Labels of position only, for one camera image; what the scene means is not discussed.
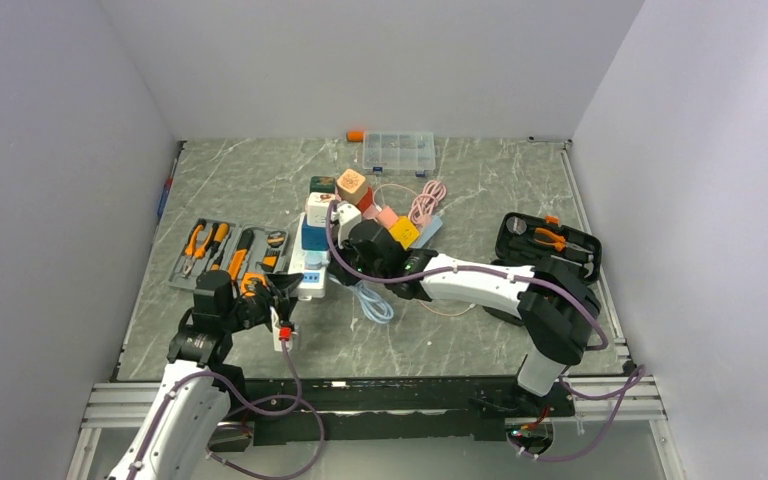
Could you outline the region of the light blue power strip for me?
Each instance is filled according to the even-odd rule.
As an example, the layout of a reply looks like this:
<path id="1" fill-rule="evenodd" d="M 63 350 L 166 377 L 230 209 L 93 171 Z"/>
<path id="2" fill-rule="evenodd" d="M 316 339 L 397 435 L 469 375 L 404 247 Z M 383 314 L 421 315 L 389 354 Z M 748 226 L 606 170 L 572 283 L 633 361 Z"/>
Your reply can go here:
<path id="1" fill-rule="evenodd" d="M 442 228 L 443 222 L 439 215 L 432 215 L 429 223 L 420 231 L 419 238 L 412 244 L 413 248 L 425 248 Z"/>

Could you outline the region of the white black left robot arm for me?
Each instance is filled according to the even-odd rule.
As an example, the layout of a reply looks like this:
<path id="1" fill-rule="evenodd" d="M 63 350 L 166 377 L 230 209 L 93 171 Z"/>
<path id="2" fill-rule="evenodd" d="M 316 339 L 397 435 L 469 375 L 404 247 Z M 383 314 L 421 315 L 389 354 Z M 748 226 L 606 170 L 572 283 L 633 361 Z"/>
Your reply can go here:
<path id="1" fill-rule="evenodd" d="M 291 294 L 302 278 L 273 273 L 248 287 L 224 270 L 197 278 L 193 305 L 170 342 L 157 394 L 110 478 L 187 479 L 221 420 L 235 419 L 245 409 L 268 413 L 247 398 L 242 369 L 226 358 L 234 334 L 260 325 L 273 334 L 279 351 L 289 354 L 295 333 Z"/>

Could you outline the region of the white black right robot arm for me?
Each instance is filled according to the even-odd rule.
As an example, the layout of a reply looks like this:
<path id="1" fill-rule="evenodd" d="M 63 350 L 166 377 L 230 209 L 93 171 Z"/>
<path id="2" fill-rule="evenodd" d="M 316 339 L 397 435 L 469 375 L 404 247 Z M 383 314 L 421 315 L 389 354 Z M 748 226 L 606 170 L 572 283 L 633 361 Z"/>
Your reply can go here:
<path id="1" fill-rule="evenodd" d="M 608 345 L 599 328 L 601 304 L 568 265 L 546 258 L 534 265 L 464 261 L 431 249 L 406 248 L 373 220 L 335 220 L 327 233 L 332 258 L 348 275 L 384 285 L 404 300 L 456 300 L 487 307 L 519 322 L 533 346 L 511 388 L 517 411 L 545 407 L 556 380 L 581 363 L 590 338 Z"/>

